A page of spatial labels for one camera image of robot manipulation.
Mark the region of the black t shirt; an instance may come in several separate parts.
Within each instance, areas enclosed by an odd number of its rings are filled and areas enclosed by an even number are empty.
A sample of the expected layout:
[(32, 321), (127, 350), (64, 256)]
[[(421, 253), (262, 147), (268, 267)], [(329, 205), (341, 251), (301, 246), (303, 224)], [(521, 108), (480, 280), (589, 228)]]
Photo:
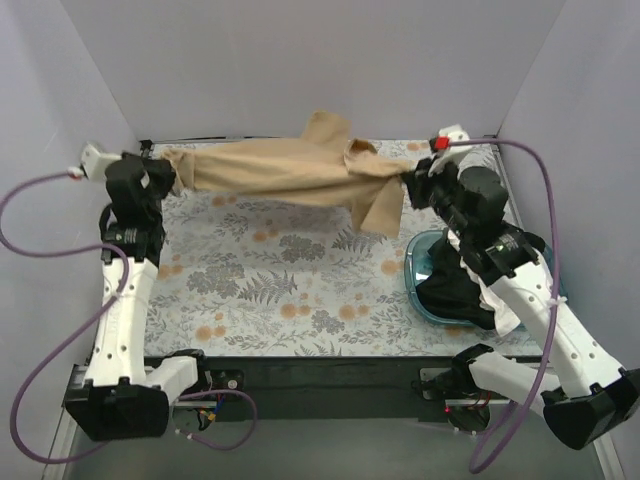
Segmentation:
[(514, 311), (462, 261), (457, 239), (442, 234), (429, 248), (432, 273), (416, 287), (420, 304), (440, 318), (468, 321), (507, 335), (521, 325)]

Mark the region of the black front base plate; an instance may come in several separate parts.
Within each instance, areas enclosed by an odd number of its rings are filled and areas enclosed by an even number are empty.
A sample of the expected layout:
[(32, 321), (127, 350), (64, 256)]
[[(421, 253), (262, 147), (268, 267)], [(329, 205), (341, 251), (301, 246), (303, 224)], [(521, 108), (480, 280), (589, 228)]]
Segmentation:
[(465, 394), (450, 382), (448, 357), (207, 357), (205, 383), (231, 388), (224, 421), (414, 419), (482, 432), (495, 395)]

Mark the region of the beige t shirt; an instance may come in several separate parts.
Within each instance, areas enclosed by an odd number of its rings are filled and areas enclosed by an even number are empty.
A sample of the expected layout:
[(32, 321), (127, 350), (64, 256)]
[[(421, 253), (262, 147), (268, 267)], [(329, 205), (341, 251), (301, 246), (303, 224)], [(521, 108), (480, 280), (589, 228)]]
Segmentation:
[(353, 138), (343, 117), (314, 112), (296, 138), (249, 139), (203, 149), (171, 148), (161, 159), (173, 189), (228, 192), (313, 207), (344, 207), (359, 232), (395, 238), (404, 205), (406, 159), (389, 159)]

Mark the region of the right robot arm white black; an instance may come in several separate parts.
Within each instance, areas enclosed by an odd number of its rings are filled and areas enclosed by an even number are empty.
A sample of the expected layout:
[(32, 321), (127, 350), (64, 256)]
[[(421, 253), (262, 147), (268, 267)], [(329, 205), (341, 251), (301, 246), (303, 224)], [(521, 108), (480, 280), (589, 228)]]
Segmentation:
[(580, 450), (628, 420), (639, 408), (639, 372), (628, 370), (589, 334), (570, 307), (552, 296), (557, 282), (524, 231), (504, 219), (509, 199), (486, 167), (459, 170), (431, 162), (402, 176), (411, 205), (432, 208), (454, 234), (471, 272), (515, 314), (551, 367), (535, 370), (478, 344), (452, 361), (454, 389), (464, 397), (496, 392), (534, 410), (565, 446)]

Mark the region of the teal plastic basket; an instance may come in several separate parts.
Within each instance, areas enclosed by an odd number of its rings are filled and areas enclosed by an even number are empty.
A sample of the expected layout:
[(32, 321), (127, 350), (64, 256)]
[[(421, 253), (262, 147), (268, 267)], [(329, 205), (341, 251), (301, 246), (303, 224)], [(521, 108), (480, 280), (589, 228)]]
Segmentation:
[[(432, 273), (432, 263), (429, 257), (429, 248), (446, 234), (448, 230), (431, 230), (414, 237), (407, 247), (405, 255), (405, 286), (408, 292), (409, 303), (426, 321), (440, 326), (464, 326), (476, 327), (472, 323), (463, 320), (450, 320), (430, 314), (419, 302), (416, 293), (417, 285), (426, 280)], [(500, 265), (507, 266), (517, 260), (526, 260), (527, 248), (531, 248), (542, 255), (548, 272), (553, 271), (554, 259), (551, 248), (537, 235), (526, 232), (513, 225), (507, 225), (501, 236), (496, 237), (493, 243), (486, 243), (483, 249), (488, 253), (485, 258), (485, 266), (493, 273), (498, 273)]]

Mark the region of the floral patterned table mat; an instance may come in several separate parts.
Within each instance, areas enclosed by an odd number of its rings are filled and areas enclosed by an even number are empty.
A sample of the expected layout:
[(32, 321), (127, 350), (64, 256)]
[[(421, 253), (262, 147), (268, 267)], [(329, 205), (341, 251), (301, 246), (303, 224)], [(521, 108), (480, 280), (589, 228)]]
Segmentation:
[(163, 205), (167, 233), (149, 302), (145, 352), (210, 356), (449, 356), (484, 343), (535, 355), (524, 329), (499, 335), (433, 325), (410, 305), (404, 255), (441, 221), (405, 209), (397, 238), (356, 233), (343, 208), (183, 192)]

